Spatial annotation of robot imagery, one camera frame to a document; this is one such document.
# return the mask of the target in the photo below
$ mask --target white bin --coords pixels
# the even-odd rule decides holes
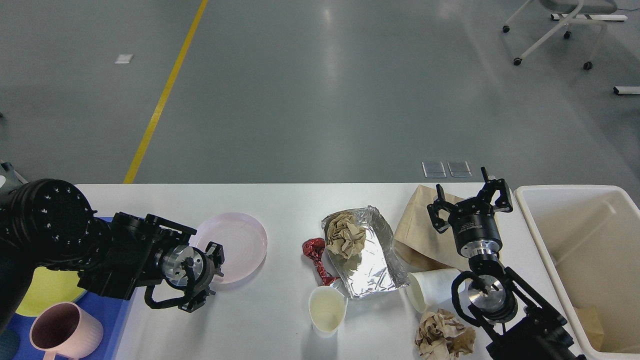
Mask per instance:
[[[629,195],[596,185],[522,186],[515,195],[587,358],[640,359],[640,211]],[[601,352],[572,306],[597,308]]]

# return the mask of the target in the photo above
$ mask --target white sticker on floor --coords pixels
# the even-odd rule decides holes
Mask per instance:
[[[131,62],[131,58],[133,57],[133,54],[120,54],[118,55],[118,58],[116,59],[116,64],[128,64]]]

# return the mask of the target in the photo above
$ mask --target pink mug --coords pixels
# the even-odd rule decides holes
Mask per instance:
[[[43,360],[56,354],[77,360],[91,354],[102,341],[102,324],[73,302],[60,302],[33,322],[29,339],[45,352]]]

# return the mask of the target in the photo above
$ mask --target red candy wrapper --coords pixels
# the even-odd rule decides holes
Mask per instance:
[[[313,260],[316,270],[318,271],[318,275],[320,275],[320,279],[322,279],[322,284],[331,285],[333,281],[340,278],[332,276],[324,269],[324,265],[322,264],[322,253],[324,252],[325,247],[326,244],[324,243],[324,239],[310,239],[302,244],[302,253],[309,259]]]

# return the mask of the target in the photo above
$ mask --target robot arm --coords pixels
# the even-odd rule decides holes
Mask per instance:
[[[491,337],[487,351],[494,360],[549,359],[579,360],[568,349],[573,338],[563,328],[564,317],[515,271],[505,268],[499,260],[502,240],[495,223],[495,213],[513,210],[509,187],[504,179],[490,178],[482,168],[484,186],[480,192],[457,204],[444,199],[438,184],[438,197],[427,205],[433,227],[444,233],[453,231],[458,254],[469,259],[471,271],[462,272],[452,283],[453,306],[460,317],[476,327],[482,327]],[[496,192],[499,196],[492,204]],[[449,213],[447,220],[440,211]],[[460,304],[458,287],[470,279],[467,291],[470,305],[466,314]],[[518,299],[525,304],[525,317],[506,330],[506,323],[516,316]],[[493,328],[502,324],[502,334]]]
[[[13,316],[38,266],[77,271],[78,286],[100,296],[129,300],[146,286],[145,302],[192,312],[214,295],[210,283],[223,276],[224,251],[210,242],[203,252],[189,246],[195,229],[148,214],[117,213],[110,223],[74,185],[53,179],[23,183],[9,163],[0,164],[0,332]],[[166,281],[183,292],[153,300]]]

